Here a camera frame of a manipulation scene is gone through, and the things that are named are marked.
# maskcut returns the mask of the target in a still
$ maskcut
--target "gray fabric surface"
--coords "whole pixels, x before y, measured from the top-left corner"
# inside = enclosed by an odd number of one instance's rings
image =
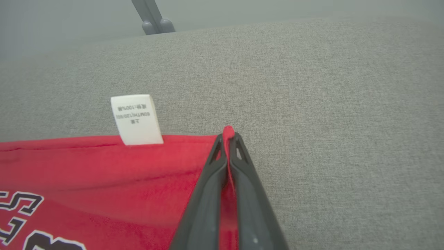
[[[244,138],[292,249],[442,249],[444,32],[402,18],[138,37],[0,65],[0,140],[118,134],[149,93],[164,134]]]

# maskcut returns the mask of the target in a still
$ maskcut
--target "red fabric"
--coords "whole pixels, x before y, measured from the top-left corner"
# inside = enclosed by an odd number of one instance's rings
[[[224,130],[224,139],[231,134]],[[88,250],[168,249],[215,138],[167,135],[162,145],[140,146],[125,146],[118,136],[0,143],[0,249],[25,249],[34,234],[52,238],[51,247],[60,237]],[[5,208],[16,191],[44,200],[32,214],[21,212],[32,199]],[[14,217],[25,223],[5,246]],[[233,186],[223,189],[221,218],[221,249],[237,249]]]

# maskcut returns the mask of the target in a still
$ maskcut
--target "white tag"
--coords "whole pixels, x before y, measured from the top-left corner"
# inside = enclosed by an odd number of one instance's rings
[[[150,95],[111,97],[111,107],[125,145],[163,143],[156,109]]]

